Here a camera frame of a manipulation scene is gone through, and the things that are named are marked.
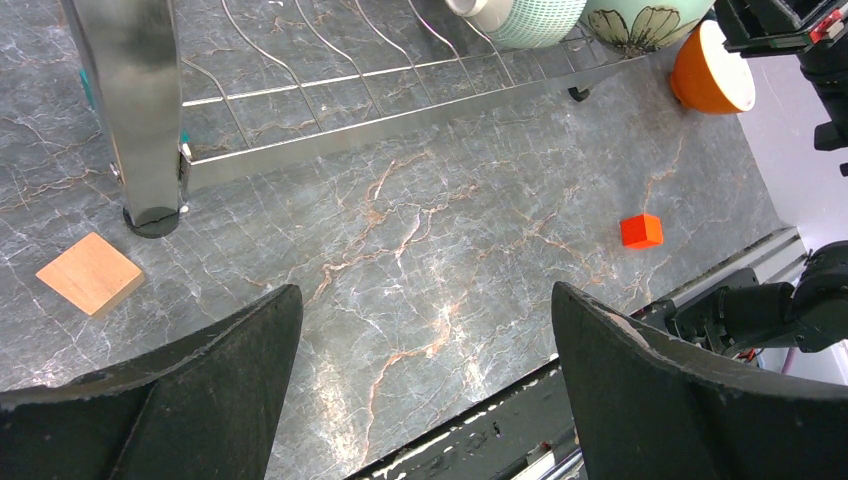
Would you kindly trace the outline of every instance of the rack foot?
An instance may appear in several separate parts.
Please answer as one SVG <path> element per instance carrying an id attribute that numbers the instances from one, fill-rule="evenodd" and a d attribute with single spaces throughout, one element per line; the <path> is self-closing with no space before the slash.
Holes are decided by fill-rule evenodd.
<path id="1" fill-rule="evenodd" d="M 589 95 L 592 94 L 592 91 L 588 88 L 585 90 L 578 90 L 577 87 L 571 87 L 568 89 L 568 94 L 571 95 L 571 98 L 573 98 L 574 101 L 582 102 L 583 100 L 589 98 Z"/>
<path id="2" fill-rule="evenodd" d="M 135 226 L 130 219 L 130 212 L 128 212 L 125 208 L 124 221 L 127 223 L 127 227 L 129 227 L 130 231 L 139 237 L 162 238 L 177 229 L 177 225 L 180 223 L 180 212 L 176 211 L 169 213 L 155 222 L 148 222 L 141 226 Z"/>

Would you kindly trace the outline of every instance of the green floral vase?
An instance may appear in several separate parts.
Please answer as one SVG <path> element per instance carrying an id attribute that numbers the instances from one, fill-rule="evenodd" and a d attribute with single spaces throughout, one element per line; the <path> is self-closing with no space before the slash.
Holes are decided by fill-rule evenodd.
<path id="1" fill-rule="evenodd" d="M 508 48 L 556 45 L 574 28 L 586 0 L 445 0 L 492 41 Z"/>
<path id="2" fill-rule="evenodd" d="M 656 52 L 683 38 L 714 0 L 588 0 L 581 21 L 626 58 Z"/>

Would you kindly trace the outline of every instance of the stainless steel leg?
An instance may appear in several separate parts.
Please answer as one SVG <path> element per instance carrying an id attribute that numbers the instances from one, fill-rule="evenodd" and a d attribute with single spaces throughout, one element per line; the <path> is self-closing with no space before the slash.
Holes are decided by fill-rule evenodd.
<path id="1" fill-rule="evenodd" d="M 130 228 L 161 236 L 179 210 L 179 54 L 171 0 L 61 0 Z"/>

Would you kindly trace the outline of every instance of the gray marble surface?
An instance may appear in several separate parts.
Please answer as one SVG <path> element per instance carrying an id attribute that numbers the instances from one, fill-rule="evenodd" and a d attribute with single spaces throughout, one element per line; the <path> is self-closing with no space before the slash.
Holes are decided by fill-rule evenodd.
<path id="1" fill-rule="evenodd" d="M 228 91 L 285 83 L 270 65 L 238 70 L 227 55 L 243 46 L 224 38 L 232 32 L 217 3 L 186 5 L 180 21 L 202 28 L 184 29 L 183 53 L 229 76 Z M 250 20 L 238 5 L 234 15 Z M 290 4 L 285 15 L 266 7 L 276 8 L 256 7 L 266 16 L 251 28 L 304 34 L 285 16 Z M 397 25 L 399 35 L 420 34 Z M 310 42 L 316 66 L 300 75 L 346 71 Z M 429 45 L 417 55 L 444 53 Z M 349 474 L 550 358 L 554 281 L 632 311 L 781 226 L 737 120 L 683 110 L 666 86 L 671 60 L 639 60 L 582 104 L 517 102 L 198 191 L 176 232 L 144 240 L 121 218 L 109 145 L 58 5 L 4 2 L 0 388 L 61 385 L 296 283 L 306 316 L 268 478 Z M 362 67 L 389 62 L 370 61 Z M 215 94 L 192 75 L 187 98 Z M 258 136 L 292 115 L 267 100 L 237 108 Z M 215 118 L 186 114 L 186 129 L 200 142 L 207 129 L 224 130 Z M 207 153 L 235 145 L 205 138 Z M 618 222 L 643 211 L 662 218 L 665 244 L 627 250 Z M 102 320 L 35 277 L 91 231 L 147 276 Z"/>

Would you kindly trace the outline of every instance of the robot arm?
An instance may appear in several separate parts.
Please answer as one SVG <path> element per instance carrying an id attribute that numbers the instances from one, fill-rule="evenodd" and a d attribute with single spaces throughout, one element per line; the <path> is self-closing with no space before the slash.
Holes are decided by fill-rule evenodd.
<path id="1" fill-rule="evenodd" d="M 729 357 L 763 347 L 819 352 L 848 339 L 848 241 L 809 257 L 797 288 L 752 278 L 742 269 L 686 304 L 660 300 L 637 318 Z"/>
<path id="2" fill-rule="evenodd" d="M 816 150 L 848 147 L 848 0 L 718 0 L 725 48 L 743 57 L 797 55 L 831 121 Z"/>

